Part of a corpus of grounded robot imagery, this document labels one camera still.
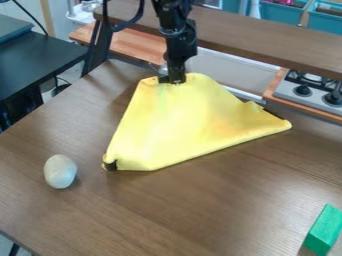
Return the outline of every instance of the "black cable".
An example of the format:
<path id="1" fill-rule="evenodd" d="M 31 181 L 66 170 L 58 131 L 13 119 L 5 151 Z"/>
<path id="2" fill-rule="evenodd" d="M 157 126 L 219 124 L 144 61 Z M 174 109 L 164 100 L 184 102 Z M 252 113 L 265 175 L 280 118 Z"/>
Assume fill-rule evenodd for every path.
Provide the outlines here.
<path id="1" fill-rule="evenodd" d="M 24 6 L 22 6 L 20 3 L 17 2 L 17 0 L 12 0 L 13 3 L 15 3 L 23 12 L 25 12 L 28 16 L 30 16 L 31 19 L 34 20 L 34 22 L 37 23 L 37 25 L 43 30 L 44 34 L 46 36 L 49 36 L 48 32 L 45 30 L 45 28 L 43 27 L 42 24 L 40 24 L 40 22 L 28 11 L 25 9 Z"/>
<path id="2" fill-rule="evenodd" d="M 71 85 L 71 83 L 68 80 L 65 80 L 64 78 L 61 77 L 57 77 L 57 79 L 62 80 L 64 82 L 66 82 L 67 84 Z"/>
<path id="3" fill-rule="evenodd" d="M 102 3 L 103 22 L 106 25 L 106 27 L 109 27 L 113 32 L 119 32 L 125 28 L 128 28 L 130 25 L 132 25 L 132 24 L 136 23 L 138 20 L 140 20 L 141 17 L 144 15 L 145 0 L 140 0 L 138 10 L 132 19 L 130 19 L 128 21 L 122 21 L 119 24 L 111 26 L 109 24 L 109 19 L 108 19 L 107 2 L 108 2 L 108 0 L 103 0 L 103 3 Z"/>
<path id="4" fill-rule="evenodd" d="M 55 87 L 58 88 L 58 80 L 57 80 L 57 76 L 54 76 L 53 79 L 55 80 Z"/>

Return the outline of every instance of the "green cube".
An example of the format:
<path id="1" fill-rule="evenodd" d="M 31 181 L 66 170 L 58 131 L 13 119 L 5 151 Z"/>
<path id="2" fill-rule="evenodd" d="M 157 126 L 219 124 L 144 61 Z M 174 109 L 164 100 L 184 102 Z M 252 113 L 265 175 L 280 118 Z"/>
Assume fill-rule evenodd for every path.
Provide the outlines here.
<path id="1" fill-rule="evenodd" d="M 327 204 L 306 235 L 303 246 L 317 256 L 325 256 L 334 245 L 341 227 L 342 212 Z"/>

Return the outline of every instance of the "beige ball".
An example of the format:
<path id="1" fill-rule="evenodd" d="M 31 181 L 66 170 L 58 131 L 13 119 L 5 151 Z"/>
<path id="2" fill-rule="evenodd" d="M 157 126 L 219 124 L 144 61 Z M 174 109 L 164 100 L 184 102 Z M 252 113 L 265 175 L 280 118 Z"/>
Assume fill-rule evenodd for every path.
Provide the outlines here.
<path id="1" fill-rule="evenodd" d="M 76 163 L 64 155 L 54 155 L 44 165 L 45 180 L 56 189 L 69 187 L 75 180 L 76 173 Z"/>

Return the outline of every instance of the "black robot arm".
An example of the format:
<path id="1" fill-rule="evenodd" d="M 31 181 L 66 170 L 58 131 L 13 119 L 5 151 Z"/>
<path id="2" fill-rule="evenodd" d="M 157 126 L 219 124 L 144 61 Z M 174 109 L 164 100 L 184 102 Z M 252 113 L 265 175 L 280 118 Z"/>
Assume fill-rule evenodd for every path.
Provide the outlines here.
<path id="1" fill-rule="evenodd" d="M 161 83 L 181 84 L 186 81 L 185 62 L 197 55 L 196 25 L 188 19 L 193 0 L 152 0 L 166 39 L 168 76 Z"/>

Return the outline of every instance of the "toy stove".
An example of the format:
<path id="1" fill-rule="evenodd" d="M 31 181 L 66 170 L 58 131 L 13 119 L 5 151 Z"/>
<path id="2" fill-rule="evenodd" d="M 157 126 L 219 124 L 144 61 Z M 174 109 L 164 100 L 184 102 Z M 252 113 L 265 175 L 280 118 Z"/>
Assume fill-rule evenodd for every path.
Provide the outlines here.
<path id="1" fill-rule="evenodd" d="M 342 116 L 342 82 L 288 70 L 273 96 Z"/>

